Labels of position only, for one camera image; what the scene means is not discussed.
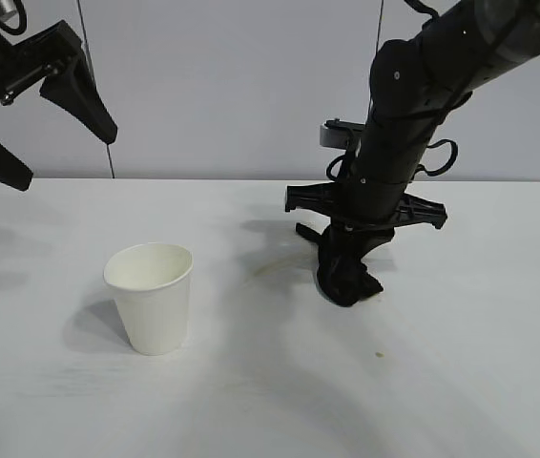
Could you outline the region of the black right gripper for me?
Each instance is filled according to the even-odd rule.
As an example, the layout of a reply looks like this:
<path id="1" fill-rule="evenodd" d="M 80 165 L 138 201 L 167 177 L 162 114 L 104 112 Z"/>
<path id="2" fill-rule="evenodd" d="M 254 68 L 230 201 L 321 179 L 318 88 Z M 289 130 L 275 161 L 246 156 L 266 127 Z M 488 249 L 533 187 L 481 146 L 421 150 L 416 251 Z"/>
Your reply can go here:
<path id="1" fill-rule="evenodd" d="M 341 224 L 323 230 L 322 259 L 347 252 L 343 226 L 355 231 L 353 259 L 357 262 L 391 242 L 393 228 L 422 223 L 443 227 L 447 221 L 443 204 L 405 191 L 428 143 L 424 136 L 409 144 L 421 127 L 420 121 L 403 119 L 390 120 L 385 127 L 373 119 L 365 124 L 339 119 L 322 124 L 320 144 L 343 150 L 343 155 L 334 160 L 341 165 L 340 171 L 324 183 L 287 187 L 284 204 L 287 212 L 309 210 Z"/>

